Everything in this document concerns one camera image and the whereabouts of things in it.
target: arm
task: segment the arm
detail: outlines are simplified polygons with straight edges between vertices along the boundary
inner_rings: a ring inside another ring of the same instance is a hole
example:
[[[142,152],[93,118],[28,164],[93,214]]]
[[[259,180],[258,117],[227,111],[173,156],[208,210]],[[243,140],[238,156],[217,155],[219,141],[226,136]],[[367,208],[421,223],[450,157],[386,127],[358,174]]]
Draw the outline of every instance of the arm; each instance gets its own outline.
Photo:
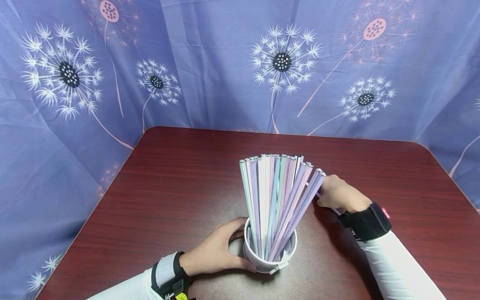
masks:
[[[336,175],[327,176],[317,203],[348,213],[369,208],[372,201]],[[374,240],[357,242],[385,300],[444,300],[440,290],[411,256],[396,235],[389,231]]]
[[[177,253],[165,256],[158,262],[156,269],[156,282],[158,286],[175,277],[173,261],[176,254]],[[151,278],[152,268],[114,287],[106,289],[88,300],[162,300],[162,298],[152,290]]]
[[[216,273],[226,269],[243,269],[256,272],[255,266],[244,258],[228,252],[228,243],[243,237],[247,218],[237,218],[213,230],[197,247],[188,253],[174,253],[162,258],[157,265],[155,278],[161,287],[183,269],[192,277]],[[117,284],[88,300],[162,300],[152,288],[152,269]]]
[[[367,255],[385,300],[445,299],[392,231],[375,240],[359,241],[358,245]]]

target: fabric backdrop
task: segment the fabric backdrop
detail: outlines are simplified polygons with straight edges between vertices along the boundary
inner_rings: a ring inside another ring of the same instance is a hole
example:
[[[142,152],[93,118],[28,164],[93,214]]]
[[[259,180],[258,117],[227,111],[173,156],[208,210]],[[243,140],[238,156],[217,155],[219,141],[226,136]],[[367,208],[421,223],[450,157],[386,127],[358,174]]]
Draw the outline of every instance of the fabric backdrop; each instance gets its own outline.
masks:
[[[153,126],[415,141],[480,208],[475,0],[0,0],[0,299]]]

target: white cup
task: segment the white cup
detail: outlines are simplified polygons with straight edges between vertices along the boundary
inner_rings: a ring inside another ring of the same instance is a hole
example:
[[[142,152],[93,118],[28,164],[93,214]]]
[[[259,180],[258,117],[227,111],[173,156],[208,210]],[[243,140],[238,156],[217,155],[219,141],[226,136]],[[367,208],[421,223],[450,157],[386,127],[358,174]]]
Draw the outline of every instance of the white cup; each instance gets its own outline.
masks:
[[[286,267],[290,262],[291,257],[295,253],[295,250],[297,249],[297,231],[293,231],[292,236],[285,245],[285,248],[282,251],[283,256],[281,260],[279,262],[268,262],[258,257],[251,249],[250,245],[252,245],[253,241],[251,230],[247,230],[249,227],[250,219],[247,219],[247,223],[245,224],[245,229],[243,231],[243,235],[245,237],[245,242],[243,244],[243,256],[257,267],[257,272],[271,275],[276,271]]]

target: yellow label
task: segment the yellow label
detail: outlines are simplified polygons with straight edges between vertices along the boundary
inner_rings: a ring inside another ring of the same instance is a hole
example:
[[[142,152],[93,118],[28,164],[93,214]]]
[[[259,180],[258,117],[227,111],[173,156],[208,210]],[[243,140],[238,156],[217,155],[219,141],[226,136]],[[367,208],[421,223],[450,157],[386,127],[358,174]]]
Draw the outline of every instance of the yellow label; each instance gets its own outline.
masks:
[[[177,299],[177,300],[188,300],[188,297],[187,297],[187,295],[185,295],[185,293],[180,293],[177,296],[175,296],[175,299]]]

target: wooden table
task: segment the wooden table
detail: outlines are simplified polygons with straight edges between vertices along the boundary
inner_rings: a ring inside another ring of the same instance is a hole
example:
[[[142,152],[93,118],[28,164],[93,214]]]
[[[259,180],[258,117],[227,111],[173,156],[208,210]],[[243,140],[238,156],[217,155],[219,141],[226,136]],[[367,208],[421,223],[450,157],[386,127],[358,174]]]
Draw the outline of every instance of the wooden table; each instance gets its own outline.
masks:
[[[408,142],[156,127],[149,129],[38,299],[85,299],[188,250],[245,216],[238,160],[304,155],[384,206],[393,229],[449,300],[480,297],[480,217],[432,154]],[[225,272],[190,296],[381,299],[363,253],[328,209],[309,207],[290,265],[274,276]]]

